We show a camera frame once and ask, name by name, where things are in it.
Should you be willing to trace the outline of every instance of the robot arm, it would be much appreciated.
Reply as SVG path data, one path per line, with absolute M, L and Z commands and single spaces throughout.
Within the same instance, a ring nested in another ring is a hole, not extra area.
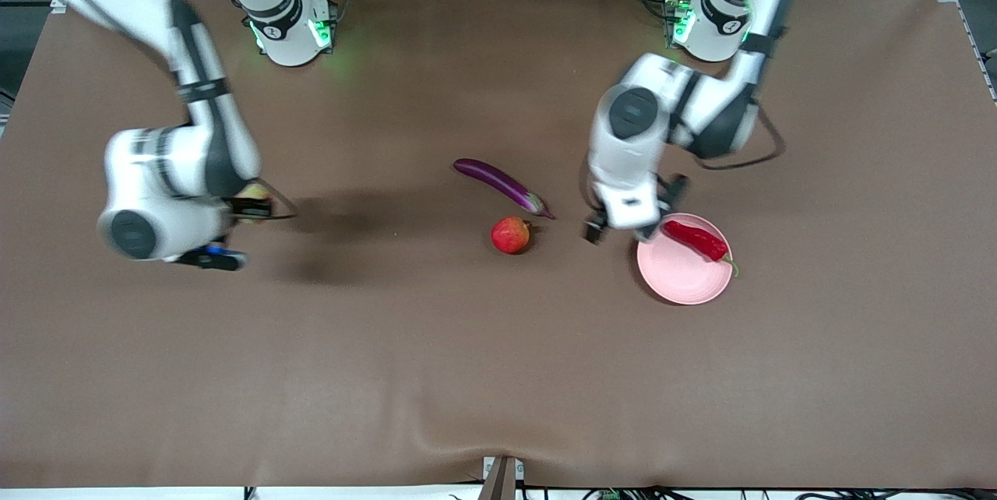
M 66 0 L 93 21 L 165 57 L 188 107 L 184 125 L 125 130 L 104 154 L 99 229 L 131 259 L 178 261 L 222 238 L 227 199 L 259 174 L 259 153 L 228 93 L 206 28 L 184 0 Z M 229 269 L 236 269 L 236 261 Z
M 588 222 L 589 241 L 598 241 L 605 227 L 635 230 L 640 240 L 655 233 L 685 185 L 684 178 L 664 184 L 657 176 L 666 144 L 710 159 L 747 142 L 758 114 L 755 88 L 791 0 L 750 2 L 750 25 L 727 77 L 646 54 L 602 97 L 588 165 L 603 208 Z

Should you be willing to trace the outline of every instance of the brown table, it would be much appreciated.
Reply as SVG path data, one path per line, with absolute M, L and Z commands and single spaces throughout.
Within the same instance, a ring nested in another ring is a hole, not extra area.
M 798 0 L 763 87 L 783 158 L 683 209 L 733 241 L 712 304 L 655 301 L 631 238 L 580 237 L 602 92 L 660 28 L 633 0 L 353 0 L 281 69 L 196 0 L 291 223 L 241 273 L 96 235 L 104 144 L 181 121 L 171 81 L 74 14 L 46 24 L 0 143 L 0 482 L 997 485 L 997 112 L 956 8 Z M 752 152 L 766 151 L 763 130 Z M 559 214 L 449 169 L 504 167 Z

